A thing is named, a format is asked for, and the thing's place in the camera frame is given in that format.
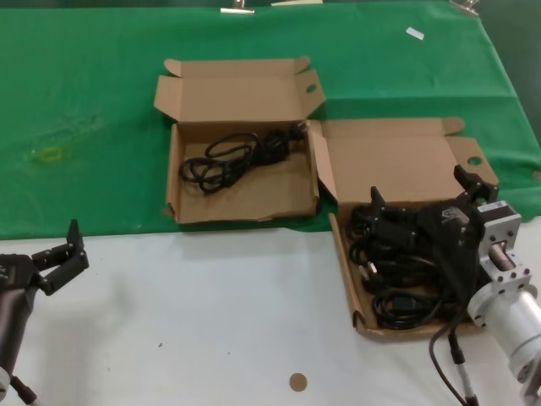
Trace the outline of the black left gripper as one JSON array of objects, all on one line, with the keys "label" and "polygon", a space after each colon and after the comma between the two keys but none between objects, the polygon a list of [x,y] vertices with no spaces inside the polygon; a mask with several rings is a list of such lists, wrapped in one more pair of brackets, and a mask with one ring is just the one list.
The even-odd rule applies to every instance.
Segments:
[{"label": "black left gripper", "polygon": [[31,257],[1,254],[1,295],[39,288],[46,296],[51,296],[89,266],[79,223],[72,219],[65,244]]}]

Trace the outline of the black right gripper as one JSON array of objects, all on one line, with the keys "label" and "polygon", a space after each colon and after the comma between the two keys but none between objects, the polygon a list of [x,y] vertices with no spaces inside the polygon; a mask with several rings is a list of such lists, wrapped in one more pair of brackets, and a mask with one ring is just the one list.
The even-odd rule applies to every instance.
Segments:
[{"label": "black right gripper", "polygon": [[461,165],[454,167],[453,175],[463,189],[455,199],[430,202],[417,210],[387,206],[378,189],[372,186],[370,232],[408,250],[415,247],[418,239],[421,252],[435,261],[451,291],[466,304],[473,296],[478,278],[478,247],[482,236],[478,203],[496,202],[500,189]]}]

